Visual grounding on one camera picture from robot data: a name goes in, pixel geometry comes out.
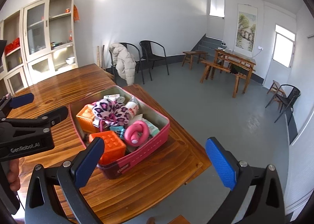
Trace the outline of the person's left hand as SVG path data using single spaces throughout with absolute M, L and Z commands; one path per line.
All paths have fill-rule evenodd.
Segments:
M 10 189 L 13 192 L 17 192 L 20 189 L 20 178 L 19 178 L 19 159 L 10 160 L 8 162 L 9 171 L 7 174 L 7 180 L 10 185 Z

